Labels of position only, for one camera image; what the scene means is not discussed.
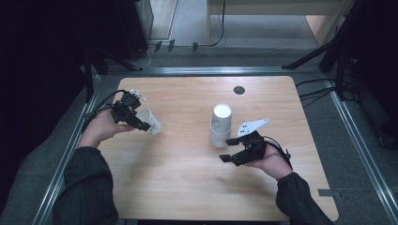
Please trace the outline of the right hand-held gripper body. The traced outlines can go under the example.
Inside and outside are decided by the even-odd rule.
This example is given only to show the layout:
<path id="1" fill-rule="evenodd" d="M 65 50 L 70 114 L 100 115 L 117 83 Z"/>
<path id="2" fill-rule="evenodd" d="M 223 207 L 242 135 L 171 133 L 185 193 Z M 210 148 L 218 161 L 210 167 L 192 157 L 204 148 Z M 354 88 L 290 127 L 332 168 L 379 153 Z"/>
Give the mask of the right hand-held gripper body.
<path id="1" fill-rule="evenodd" d="M 269 122 L 268 118 L 243 122 L 237 131 L 237 140 L 245 147 L 237 157 L 237 163 L 248 163 L 262 158 L 265 154 L 266 141 L 257 129 Z"/>

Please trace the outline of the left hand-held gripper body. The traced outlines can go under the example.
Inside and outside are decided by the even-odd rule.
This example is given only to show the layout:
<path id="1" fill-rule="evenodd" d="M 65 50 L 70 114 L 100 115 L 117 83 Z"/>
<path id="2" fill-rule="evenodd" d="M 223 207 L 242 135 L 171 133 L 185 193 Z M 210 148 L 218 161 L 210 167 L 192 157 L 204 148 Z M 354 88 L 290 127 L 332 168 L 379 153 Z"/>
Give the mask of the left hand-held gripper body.
<path id="1" fill-rule="evenodd" d="M 145 98 L 136 89 L 123 90 L 121 99 L 111 106 L 111 115 L 114 121 L 116 123 L 127 123 L 128 115 L 134 114 L 136 116 L 136 109 L 141 106 L 141 101 L 145 101 Z"/>

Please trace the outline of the plain white paper cup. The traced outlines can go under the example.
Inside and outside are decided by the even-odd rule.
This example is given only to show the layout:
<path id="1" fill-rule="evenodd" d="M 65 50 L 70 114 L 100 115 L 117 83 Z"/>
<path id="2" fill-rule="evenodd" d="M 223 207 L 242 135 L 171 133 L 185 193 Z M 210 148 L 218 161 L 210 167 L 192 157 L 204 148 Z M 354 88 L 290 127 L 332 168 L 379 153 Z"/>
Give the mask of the plain white paper cup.
<path id="1" fill-rule="evenodd" d="M 232 129 L 229 129 L 226 132 L 218 132 L 213 127 L 210 127 L 210 143 L 216 148 L 226 147 L 226 141 L 231 137 L 231 131 Z"/>

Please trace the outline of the person's right hand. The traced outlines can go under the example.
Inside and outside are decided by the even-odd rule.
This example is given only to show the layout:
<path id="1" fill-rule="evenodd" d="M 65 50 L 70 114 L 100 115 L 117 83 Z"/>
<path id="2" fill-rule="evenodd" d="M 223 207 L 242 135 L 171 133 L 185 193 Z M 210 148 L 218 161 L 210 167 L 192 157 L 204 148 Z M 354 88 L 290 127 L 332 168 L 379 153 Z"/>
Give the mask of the person's right hand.
<path id="1" fill-rule="evenodd" d="M 279 181 L 293 172 L 292 168 L 283 159 L 278 150 L 271 145 L 266 147 L 266 152 L 262 159 L 249 162 L 247 166 L 260 169 L 276 181 Z"/>

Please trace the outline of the person's left hand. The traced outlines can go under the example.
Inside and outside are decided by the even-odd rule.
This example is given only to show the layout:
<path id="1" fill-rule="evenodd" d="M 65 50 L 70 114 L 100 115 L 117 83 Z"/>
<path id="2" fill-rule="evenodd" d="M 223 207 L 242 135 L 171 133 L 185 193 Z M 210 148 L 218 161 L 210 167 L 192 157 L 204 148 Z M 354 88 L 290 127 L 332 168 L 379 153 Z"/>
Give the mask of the person's left hand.
<path id="1" fill-rule="evenodd" d="M 101 111 L 85 128 L 77 147 L 97 148 L 102 141 L 113 138 L 115 134 L 130 132 L 130 125 L 119 125 L 114 121 L 110 110 Z"/>

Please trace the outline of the black tripod stand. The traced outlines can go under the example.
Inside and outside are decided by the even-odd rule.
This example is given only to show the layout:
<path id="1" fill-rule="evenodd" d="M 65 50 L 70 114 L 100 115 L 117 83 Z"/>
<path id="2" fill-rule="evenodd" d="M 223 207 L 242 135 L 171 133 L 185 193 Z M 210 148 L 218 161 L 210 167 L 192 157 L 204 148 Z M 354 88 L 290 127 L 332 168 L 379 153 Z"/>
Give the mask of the black tripod stand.
<path id="1" fill-rule="evenodd" d="M 331 71 L 337 65 L 334 91 L 340 100 L 344 97 L 344 70 L 347 64 L 347 51 L 360 30 L 360 18 L 366 11 L 365 5 L 369 0 L 355 0 L 355 3 L 345 18 L 337 35 L 318 49 L 301 57 L 299 60 L 282 66 L 282 69 L 296 69 L 320 54 L 324 54 L 318 68 L 322 72 Z"/>
<path id="2" fill-rule="evenodd" d="M 84 50 L 84 75 L 86 76 L 86 97 L 85 101 L 88 102 L 94 96 L 94 79 L 93 71 L 94 68 L 100 75 L 108 75 L 109 68 L 105 63 L 105 59 L 110 59 L 116 62 L 123 68 L 129 71 L 140 71 L 143 68 L 134 66 L 115 54 L 108 52 L 97 46 L 87 46 Z"/>

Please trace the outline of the black computer tower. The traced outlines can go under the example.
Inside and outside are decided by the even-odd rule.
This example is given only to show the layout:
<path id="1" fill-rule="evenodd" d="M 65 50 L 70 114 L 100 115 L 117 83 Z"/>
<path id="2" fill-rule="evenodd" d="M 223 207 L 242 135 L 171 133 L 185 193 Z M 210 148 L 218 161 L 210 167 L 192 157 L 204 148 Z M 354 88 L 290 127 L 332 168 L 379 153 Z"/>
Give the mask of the black computer tower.
<path id="1" fill-rule="evenodd" d="M 149 47 L 154 20 L 150 0 L 115 0 L 115 6 L 128 45 L 129 58 L 135 59 Z"/>

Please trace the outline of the grey tape strip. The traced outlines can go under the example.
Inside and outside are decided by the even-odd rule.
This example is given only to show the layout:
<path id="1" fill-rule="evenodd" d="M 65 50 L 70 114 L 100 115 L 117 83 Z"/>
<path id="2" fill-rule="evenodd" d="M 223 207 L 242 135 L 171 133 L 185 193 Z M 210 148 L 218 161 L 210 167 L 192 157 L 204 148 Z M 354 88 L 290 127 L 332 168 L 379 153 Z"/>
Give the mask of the grey tape strip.
<path id="1" fill-rule="evenodd" d="M 332 189 L 322 189 L 322 188 L 319 188 L 317 191 L 318 191 L 318 194 L 322 197 L 333 197 L 335 200 L 342 199 L 342 195 L 341 195 L 340 191 L 335 191 Z"/>

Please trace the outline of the light wooden desk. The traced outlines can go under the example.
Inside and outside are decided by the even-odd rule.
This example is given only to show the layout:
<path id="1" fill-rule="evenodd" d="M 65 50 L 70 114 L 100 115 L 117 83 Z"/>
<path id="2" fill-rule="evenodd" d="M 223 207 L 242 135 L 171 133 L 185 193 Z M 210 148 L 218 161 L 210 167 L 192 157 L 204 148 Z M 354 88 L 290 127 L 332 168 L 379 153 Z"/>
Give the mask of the light wooden desk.
<path id="1" fill-rule="evenodd" d="M 318 45 L 334 35 L 356 0 L 207 0 L 207 17 L 222 15 L 304 15 Z"/>

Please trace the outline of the metal floor rail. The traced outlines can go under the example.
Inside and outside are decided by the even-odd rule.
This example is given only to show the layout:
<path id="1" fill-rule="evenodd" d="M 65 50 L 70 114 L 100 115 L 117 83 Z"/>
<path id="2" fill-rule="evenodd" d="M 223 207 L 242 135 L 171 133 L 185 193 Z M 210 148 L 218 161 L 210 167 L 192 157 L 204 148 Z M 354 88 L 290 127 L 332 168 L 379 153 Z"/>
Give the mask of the metal floor rail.
<path id="1" fill-rule="evenodd" d="M 371 151 L 363 139 L 363 136 L 360 133 L 353 116 L 348 110 L 346 103 L 341 101 L 335 93 L 331 94 L 330 97 L 344 123 L 352 143 L 355 146 L 360 161 L 375 189 L 375 193 L 390 220 L 390 224 L 398 225 L 398 200 L 393 195 L 384 175 L 377 166 L 374 157 L 371 155 Z"/>
<path id="2" fill-rule="evenodd" d="M 46 225 L 49 218 L 51 217 L 52 208 L 54 206 L 54 202 L 63 187 L 63 172 L 66 168 L 69 159 L 71 158 L 75 147 L 77 146 L 77 142 L 81 136 L 81 129 L 84 124 L 84 117 L 87 113 L 89 113 L 95 105 L 95 102 L 98 98 L 98 92 L 94 91 L 93 96 L 85 103 L 82 112 L 79 115 L 77 123 L 73 129 L 73 132 L 69 138 L 68 144 L 64 149 L 63 155 L 59 161 L 59 164 L 56 167 L 54 172 L 54 176 L 47 187 L 44 197 L 39 205 L 38 211 L 33 219 L 31 225 Z"/>
<path id="3" fill-rule="evenodd" d="M 204 77 L 204 76 L 270 76 L 290 75 L 301 73 L 318 73 L 317 67 L 299 67 L 296 69 L 283 69 L 278 67 L 150 67 L 142 70 L 126 70 L 115 67 L 108 72 L 109 75 L 127 77 Z"/>

